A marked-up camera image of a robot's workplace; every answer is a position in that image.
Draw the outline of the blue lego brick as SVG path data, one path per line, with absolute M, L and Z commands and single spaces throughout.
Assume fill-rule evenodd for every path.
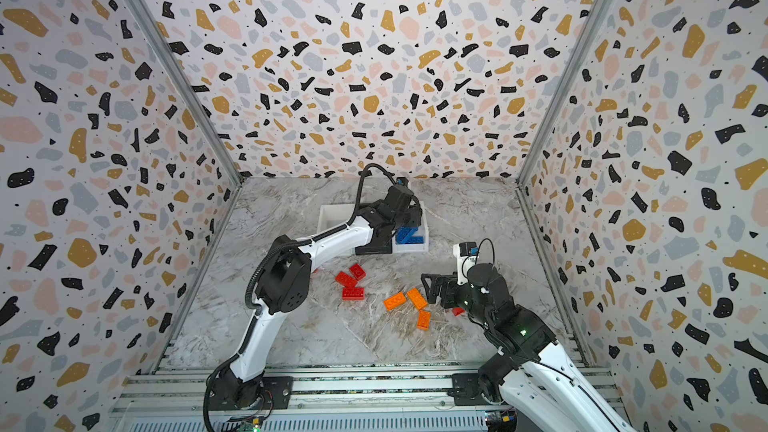
M 396 238 L 400 241 L 408 240 L 418 231 L 417 227 L 401 227 L 398 229 Z
M 400 241 L 396 238 L 396 243 L 398 245 L 416 245 L 416 244 L 423 244 L 424 243 L 424 237 L 421 235 L 413 235 L 408 240 Z

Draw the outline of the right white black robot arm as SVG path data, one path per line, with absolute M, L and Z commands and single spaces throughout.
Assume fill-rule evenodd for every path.
M 426 300 L 460 308 L 495 354 L 476 373 L 455 374 L 449 395 L 458 405 L 508 405 L 542 431 L 631 431 L 571 360 L 555 333 L 516 303 L 491 263 L 451 275 L 423 274 Z

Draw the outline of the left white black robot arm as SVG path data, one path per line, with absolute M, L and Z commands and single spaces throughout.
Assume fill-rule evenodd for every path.
M 313 271 L 349 253 L 390 254 L 400 229 L 421 225 L 423 210 L 406 178 L 393 179 L 386 196 L 369 203 L 361 201 L 363 185 L 358 183 L 349 219 L 306 238 L 278 237 L 256 267 L 245 290 L 253 314 L 243 339 L 206 379 L 206 430 L 215 429 L 210 419 L 214 404 L 236 409 L 258 401 L 274 404 L 263 386 L 267 357 L 285 319 L 308 298 Z

